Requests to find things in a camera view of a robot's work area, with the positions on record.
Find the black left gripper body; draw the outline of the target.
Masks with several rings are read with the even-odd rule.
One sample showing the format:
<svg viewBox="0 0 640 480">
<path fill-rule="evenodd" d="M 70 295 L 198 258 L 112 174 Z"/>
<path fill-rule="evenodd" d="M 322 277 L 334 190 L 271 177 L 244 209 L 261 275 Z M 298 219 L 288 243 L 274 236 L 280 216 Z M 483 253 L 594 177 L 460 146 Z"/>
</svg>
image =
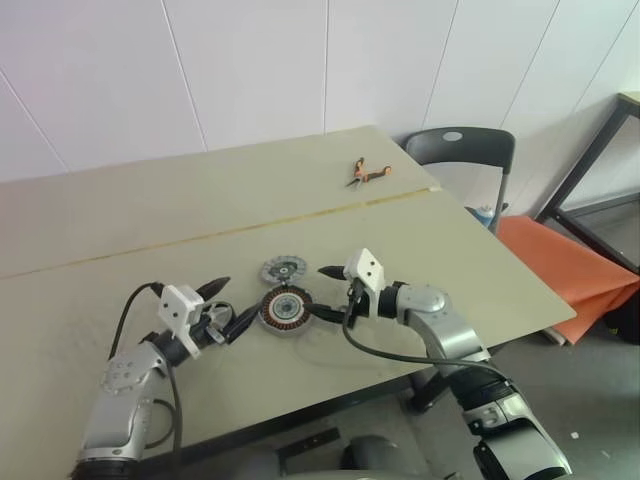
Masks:
<svg viewBox="0 0 640 480">
<path fill-rule="evenodd" d="M 235 310 L 227 302 L 206 305 L 198 322 L 191 327 L 190 337 L 198 348 L 212 344 L 224 344 L 228 331 L 235 321 Z"/>
</svg>

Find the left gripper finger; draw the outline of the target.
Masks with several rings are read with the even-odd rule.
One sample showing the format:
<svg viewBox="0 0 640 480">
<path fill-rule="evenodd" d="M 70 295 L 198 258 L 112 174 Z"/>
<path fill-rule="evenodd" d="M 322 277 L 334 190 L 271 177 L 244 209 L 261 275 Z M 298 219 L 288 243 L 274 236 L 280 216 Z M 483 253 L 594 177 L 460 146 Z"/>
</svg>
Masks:
<svg viewBox="0 0 640 480">
<path fill-rule="evenodd" d="M 258 315 L 259 307 L 250 307 L 234 316 L 224 327 L 223 337 L 227 345 L 231 345 L 252 325 Z"/>
<path fill-rule="evenodd" d="M 228 276 L 216 278 L 197 288 L 196 293 L 203 301 L 209 301 L 218 295 L 229 281 L 230 278 Z"/>
</svg>

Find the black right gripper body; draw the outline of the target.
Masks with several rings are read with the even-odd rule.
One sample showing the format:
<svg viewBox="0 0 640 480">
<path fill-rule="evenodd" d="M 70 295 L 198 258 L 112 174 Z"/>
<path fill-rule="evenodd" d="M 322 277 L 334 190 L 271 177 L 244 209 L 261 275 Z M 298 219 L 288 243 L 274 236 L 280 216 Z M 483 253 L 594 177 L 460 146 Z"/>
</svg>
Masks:
<svg viewBox="0 0 640 480">
<path fill-rule="evenodd" d="M 364 283 L 360 279 L 354 279 L 348 290 L 348 304 L 342 325 L 353 328 L 358 317 L 368 317 L 368 294 Z"/>
</svg>

